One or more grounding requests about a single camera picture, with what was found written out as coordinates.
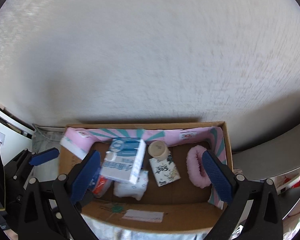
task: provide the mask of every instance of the white crumpled bag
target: white crumpled bag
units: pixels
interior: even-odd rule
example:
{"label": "white crumpled bag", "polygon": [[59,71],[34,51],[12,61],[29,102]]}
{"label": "white crumpled bag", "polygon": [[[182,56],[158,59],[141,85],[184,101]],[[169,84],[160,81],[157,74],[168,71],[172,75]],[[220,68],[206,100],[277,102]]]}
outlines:
{"label": "white crumpled bag", "polygon": [[147,189],[148,171],[141,170],[136,184],[114,182],[113,194],[117,197],[134,197],[140,200]]}

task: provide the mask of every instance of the pink fuzzy ring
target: pink fuzzy ring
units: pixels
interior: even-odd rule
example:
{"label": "pink fuzzy ring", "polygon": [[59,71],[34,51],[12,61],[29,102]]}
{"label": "pink fuzzy ring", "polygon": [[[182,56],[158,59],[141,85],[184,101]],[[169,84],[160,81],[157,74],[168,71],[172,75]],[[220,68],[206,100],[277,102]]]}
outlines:
{"label": "pink fuzzy ring", "polygon": [[202,154],[207,149],[200,145],[192,147],[187,155],[187,169],[189,179],[193,185],[205,188],[211,184],[211,181],[202,165]]}

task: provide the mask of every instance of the cardboard box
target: cardboard box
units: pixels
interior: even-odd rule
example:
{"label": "cardboard box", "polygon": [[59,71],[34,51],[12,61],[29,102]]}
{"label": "cardboard box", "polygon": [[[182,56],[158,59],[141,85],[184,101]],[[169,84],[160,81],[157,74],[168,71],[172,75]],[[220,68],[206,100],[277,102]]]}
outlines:
{"label": "cardboard box", "polygon": [[114,154],[114,159],[105,159],[100,174],[106,179],[136,184],[146,151],[145,141],[141,138],[113,138],[109,151],[107,157]]}
{"label": "cardboard box", "polygon": [[[228,131],[225,122],[199,122],[199,123],[166,123],[166,124],[94,124],[94,125],[69,125],[68,127],[92,128],[115,128],[115,129],[190,129],[197,127],[219,126],[222,128],[227,165],[232,170],[232,156]],[[202,145],[208,149],[207,142],[184,144],[169,147],[173,161],[179,171],[180,179],[158,187],[151,170],[149,159],[151,156],[147,150],[144,157],[143,167],[149,170],[149,182],[147,190],[142,199],[137,201],[131,197],[119,198],[113,195],[111,186],[101,199],[96,199],[82,209],[82,213],[96,220],[126,228],[133,231],[152,232],[152,233],[195,233],[208,232],[218,221],[222,210],[207,203],[211,194],[211,186],[201,189],[194,186],[189,180],[186,168],[186,156],[190,148]],[[92,146],[93,149],[101,153],[104,158],[109,144],[97,142]],[[81,162],[65,148],[61,148],[59,173],[67,174],[72,167]],[[123,210],[113,213],[113,208],[121,206]],[[160,223],[151,223],[135,220],[127,220],[122,217],[129,209],[139,211],[163,212],[163,220]]]}

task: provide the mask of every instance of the white wall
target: white wall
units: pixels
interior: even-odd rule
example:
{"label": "white wall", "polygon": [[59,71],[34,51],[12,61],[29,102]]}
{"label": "white wall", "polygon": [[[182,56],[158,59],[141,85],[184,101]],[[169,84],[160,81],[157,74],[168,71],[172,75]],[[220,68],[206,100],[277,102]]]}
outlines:
{"label": "white wall", "polygon": [[0,102],[46,126],[225,120],[233,148],[244,147],[300,122],[300,7],[7,0]]}

